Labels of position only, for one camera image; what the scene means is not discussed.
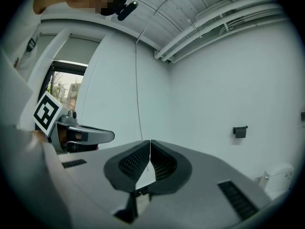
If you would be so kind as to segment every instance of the black grille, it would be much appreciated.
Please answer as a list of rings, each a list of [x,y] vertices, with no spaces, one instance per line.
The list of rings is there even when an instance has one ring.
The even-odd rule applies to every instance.
[[[71,168],[71,167],[74,167],[74,166],[79,166],[79,165],[82,165],[82,164],[86,164],[86,161],[83,160],[83,159],[78,159],[78,160],[74,160],[74,161],[70,161],[70,162],[65,162],[62,165],[66,169],[66,168]]]
[[[156,180],[160,181],[176,170],[177,160],[154,144],[151,146],[151,162],[156,173]]]
[[[233,182],[223,182],[218,184],[218,186],[242,220],[248,219],[258,212],[258,209],[243,195]]]
[[[149,143],[119,162],[119,169],[134,182],[137,182],[149,162]]]

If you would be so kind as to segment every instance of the window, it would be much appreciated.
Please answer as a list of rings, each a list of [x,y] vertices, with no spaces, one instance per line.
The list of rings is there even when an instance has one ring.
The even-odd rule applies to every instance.
[[[75,110],[78,93],[87,65],[54,61],[43,81],[39,99],[45,91],[48,91],[61,104],[69,109]]]

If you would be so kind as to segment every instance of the white sleeve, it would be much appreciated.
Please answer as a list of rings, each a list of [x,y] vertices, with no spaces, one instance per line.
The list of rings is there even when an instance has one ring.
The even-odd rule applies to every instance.
[[[24,55],[27,45],[41,21],[33,10],[34,0],[25,0],[10,20],[1,39],[1,46],[11,65]]]
[[[0,66],[0,125],[17,125],[33,92],[12,67],[2,47]]]

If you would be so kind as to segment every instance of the window frame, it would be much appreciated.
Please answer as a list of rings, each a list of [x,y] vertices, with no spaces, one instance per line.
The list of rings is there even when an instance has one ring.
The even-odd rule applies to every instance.
[[[49,82],[50,82],[50,79],[54,75],[55,72],[69,73],[69,74],[84,76],[86,70],[87,70],[87,67],[83,66],[83,65],[54,60],[51,64],[50,68],[48,69],[48,72],[47,72],[46,76],[44,77],[37,102],[39,102],[41,97],[46,92],[46,90],[48,88],[48,85],[49,85]],[[37,130],[37,131],[41,130],[37,126],[37,124],[35,124],[35,130]]]

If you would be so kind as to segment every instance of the toilet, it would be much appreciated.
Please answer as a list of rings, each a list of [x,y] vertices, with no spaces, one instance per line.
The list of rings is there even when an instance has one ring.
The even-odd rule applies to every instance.
[[[274,200],[288,192],[293,173],[294,168],[289,163],[269,165],[259,182],[259,186],[264,189],[271,200]]]

